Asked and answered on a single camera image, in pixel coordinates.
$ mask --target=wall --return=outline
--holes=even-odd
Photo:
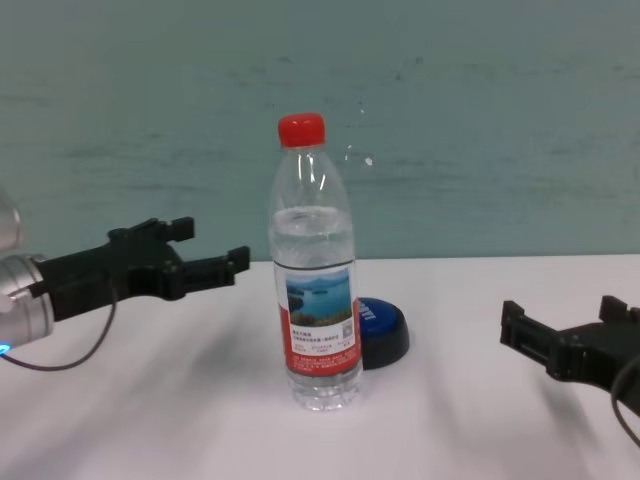
[[[151,216],[267,257],[286,113],[325,114],[361,257],[640,251],[631,0],[4,0],[26,248]]]

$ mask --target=metal cylinder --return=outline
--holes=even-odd
[[[15,348],[46,337],[53,330],[53,308],[48,294],[33,298],[26,288],[42,280],[36,257],[12,255],[0,261],[0,294],[13,301],[0,314],[0,344]]]

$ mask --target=white table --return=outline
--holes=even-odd
[[[75,370],[0,362],[0,478],[639,478],[606,393],[553,382],[498,339],[505,299],[556,328],[595,321],[603,294],[640,305],[640,256],[361,261],[357,273],[359,294],[404,311],[412,347],[365,372],[348,409],[290,400],[271,266],[255,263],[233,288],[122,303]],[[106,315],[14,355],[74,359]]]

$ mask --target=cable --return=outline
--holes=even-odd
[[[4,358],[7,362],[13,363],[14,365],[18,365],[19,367],[28,368],[30,370],[36,370],[38,372],[60,372],[62,370],[69,370],[71,368],[77,367],[78,365],[83,364],[87,360],[89,360],[94,353],[100,348],[102,342],[107,337],[109,330],[111,329],[111,325],[113,324],[113,319],[116,317],[116,310],[118,305],[118,292],[116,291],[115,286],[113,285],[113,280],[109,278],[109,287],[111,289],[111,311],[109,312],[109,317],[107,318],[107,323],[105,323],[104,328],[102,329],[102,333],[96,343],[91,347],[84,356],[76,360],[75,362],[67,363],[66,365],[54,365],[52,367],[47,367],[43,365],[34,365],[32,363],[23,362],[22,360],[18,360],[17,358],[10,357],[9,355],[0,355],[0,357]]]
[[[613,413],[615,414],[618,422],[620,422],[620,426],[625,431],[629,438],[633,441],[633,443],[640,448],[640,437],[631,430],[631,427],[627,423],[627,421],[620,413],[620,406],[618,405],[618,399],[620,398],[620,393],[629,379],[629,374],[633,372],[636,367],[640,367],[640,355],[635,357],[629,363],[627,363],[616,375],[616,378],[613,380],[613,385],[611,386],[611,406],[613,407]]]

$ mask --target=water bottle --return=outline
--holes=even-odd
[[[333,410],[357,396],[362,371],[349,200],[320,115],[283,117],[278,133],[269,240],[289,383],[303,407]]]

